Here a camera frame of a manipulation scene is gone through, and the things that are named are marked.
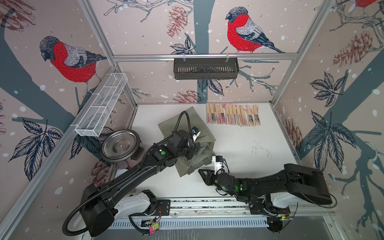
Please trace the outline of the red blossom white folding fan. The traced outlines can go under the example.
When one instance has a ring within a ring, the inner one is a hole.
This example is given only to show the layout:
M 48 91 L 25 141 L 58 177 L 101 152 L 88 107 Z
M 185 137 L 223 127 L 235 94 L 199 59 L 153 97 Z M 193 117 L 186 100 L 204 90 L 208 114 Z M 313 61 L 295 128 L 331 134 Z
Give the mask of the red blossom white folding fan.
M 226 120 L 226 124 L 227 125 L 230 125 L 230 113 L 229 113 L 229 107 L 227 104 L 223 104 L 223 108 L 224 108 L 224 111 L 225 111 L 225 120 Z

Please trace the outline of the pink tassel folding fan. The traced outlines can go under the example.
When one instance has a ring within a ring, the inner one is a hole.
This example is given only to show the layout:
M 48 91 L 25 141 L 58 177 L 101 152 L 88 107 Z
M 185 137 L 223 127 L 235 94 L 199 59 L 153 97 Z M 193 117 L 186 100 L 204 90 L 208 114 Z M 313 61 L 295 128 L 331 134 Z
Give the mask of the pink tassel folding fan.
M 247 111 L 246 111 L 247 109 L 244 105 L 240 105 L 240 110 L 241 110 L 243 126 L 247 127 L 249 125 L 247 120 Z

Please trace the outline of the green canvas tote bag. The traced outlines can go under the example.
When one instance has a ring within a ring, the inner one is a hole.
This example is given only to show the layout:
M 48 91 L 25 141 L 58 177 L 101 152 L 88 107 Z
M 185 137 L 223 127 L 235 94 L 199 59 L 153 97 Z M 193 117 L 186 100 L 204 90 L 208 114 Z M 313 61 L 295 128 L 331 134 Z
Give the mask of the green canvas tote bag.
M 192 152 L 178 158 L 176 162 L 180 177 L 190 175 L 200 167 L 211 164 L 216 139 L 195 108 L 190 107 L 179 115 L 161 122 L 158 126 L 164 137 L 177 131 L 192 134 L 194 140 Z

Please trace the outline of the eleventh wooden folding fan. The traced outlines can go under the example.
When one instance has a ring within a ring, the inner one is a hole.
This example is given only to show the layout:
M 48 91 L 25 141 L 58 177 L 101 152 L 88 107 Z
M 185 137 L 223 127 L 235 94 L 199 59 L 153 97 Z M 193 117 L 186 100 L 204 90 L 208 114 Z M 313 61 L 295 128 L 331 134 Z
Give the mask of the eleventh wooden folding fan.
M 254 122 L 255 126 L 261 126 L 260 117 L 259 117 L 259 106 L 253 105 L 254 110 Z

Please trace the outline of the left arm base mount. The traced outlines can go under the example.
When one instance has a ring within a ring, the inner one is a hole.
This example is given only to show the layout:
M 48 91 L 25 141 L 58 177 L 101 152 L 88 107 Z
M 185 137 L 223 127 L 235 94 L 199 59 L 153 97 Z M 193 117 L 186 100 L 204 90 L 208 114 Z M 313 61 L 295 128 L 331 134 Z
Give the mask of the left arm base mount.
M 151 203 L 149 208 L 139 216 L 168 216 L 171 210 L 171 200 L 158 200 L 155 204 Z

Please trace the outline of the black grey wooden folding fan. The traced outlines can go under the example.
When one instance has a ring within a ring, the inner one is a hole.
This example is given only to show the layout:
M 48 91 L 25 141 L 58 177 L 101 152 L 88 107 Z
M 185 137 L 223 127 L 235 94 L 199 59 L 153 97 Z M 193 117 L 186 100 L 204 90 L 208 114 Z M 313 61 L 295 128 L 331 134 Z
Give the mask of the black grey wooden folding fan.
M 214 106 L 212 104 L 209 104 L 209 106 L 210 106 L 210 114 L 211 114 L 212 124 L 216 124 L 217 123 L 217 118 L 216 118 Z

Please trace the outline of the grey pink folding fan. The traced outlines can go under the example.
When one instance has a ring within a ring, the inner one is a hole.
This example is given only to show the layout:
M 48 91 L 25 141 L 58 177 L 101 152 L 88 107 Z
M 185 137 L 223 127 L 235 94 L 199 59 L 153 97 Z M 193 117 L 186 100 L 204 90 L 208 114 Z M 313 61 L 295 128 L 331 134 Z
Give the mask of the grey pink folding fan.
M 234 120 L 234 125 L 238 126 L 238 114 L 237 114 L 237 105 L 233 104 L 232 105 L 232 110 L 233 110 L 233 120 Z

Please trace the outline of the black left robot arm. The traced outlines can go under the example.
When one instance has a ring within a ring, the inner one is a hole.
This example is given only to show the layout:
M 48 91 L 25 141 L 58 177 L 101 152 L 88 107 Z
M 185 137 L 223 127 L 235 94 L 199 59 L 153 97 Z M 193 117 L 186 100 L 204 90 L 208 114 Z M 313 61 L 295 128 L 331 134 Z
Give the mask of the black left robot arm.
M 165 168 L 172 167 L 179 158 L 190 160 L 196 153 L 196 140 L 200 134 L 196 127 L 189 132 L 175 131 L 163 141 L 153 144 L 142 161 L 132 169 L 99 187 L 94 184 L 87 186 L 79 209 L 86 231 L 92 237 L 103 233 L 121 213 L 117 205 L 131 190 Z

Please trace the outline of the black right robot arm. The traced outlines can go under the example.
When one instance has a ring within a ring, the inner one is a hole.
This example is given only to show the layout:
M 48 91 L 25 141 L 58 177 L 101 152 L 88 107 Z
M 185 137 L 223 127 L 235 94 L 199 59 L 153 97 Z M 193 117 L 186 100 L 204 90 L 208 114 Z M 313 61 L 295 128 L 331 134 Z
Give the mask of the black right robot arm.
M 275 217 L 288 215 L 289 207 L 277 207 L 271 194 L 289 193 L 308 203 L 323 206 L 333 203 L 323 172 L 317 169 L 285 164 L 278 173 L 262 178 L 236 178 L 225 170 L 199 169 L 198 173 L 207 186 L 215 186 L 249 205 L 252 214 Z

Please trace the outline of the pink wooden folding fan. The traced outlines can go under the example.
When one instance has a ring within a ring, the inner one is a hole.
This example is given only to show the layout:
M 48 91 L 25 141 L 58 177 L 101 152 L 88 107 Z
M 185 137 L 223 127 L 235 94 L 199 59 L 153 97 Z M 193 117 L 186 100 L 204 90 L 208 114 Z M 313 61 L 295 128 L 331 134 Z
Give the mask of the pink wooden folding fan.
M 206 117 L 207 117 L 207 124 L 211 124 L 212 116 L 211 116 L 210 104 L 206 104 Z

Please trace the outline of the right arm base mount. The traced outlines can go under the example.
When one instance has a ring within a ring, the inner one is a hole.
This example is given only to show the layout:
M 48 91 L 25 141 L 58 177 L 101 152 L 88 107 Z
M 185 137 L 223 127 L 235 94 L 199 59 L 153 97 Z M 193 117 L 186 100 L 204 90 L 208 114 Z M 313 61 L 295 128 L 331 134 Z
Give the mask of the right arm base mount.
M 248 202 L 252 215 L 265 215 L 269 217 L 277 217 L 280 215 L 290 215 L 289 207 L 280 208 L 273 205 L 270 198 L 251 198 Z

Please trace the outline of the pink striped folding fan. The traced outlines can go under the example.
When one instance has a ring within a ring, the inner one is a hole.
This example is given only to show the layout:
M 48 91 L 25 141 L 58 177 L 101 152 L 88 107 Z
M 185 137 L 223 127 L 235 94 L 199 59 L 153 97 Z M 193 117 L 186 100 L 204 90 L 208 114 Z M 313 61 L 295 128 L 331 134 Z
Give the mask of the pink striped folding fan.
M 233 108 L 232 108 L 231 104 L 228 104 L 227 107 L 228 107 L 227 113 L 228 113 L 228 117 L 229 117 L 229 124 L 234 125 Z

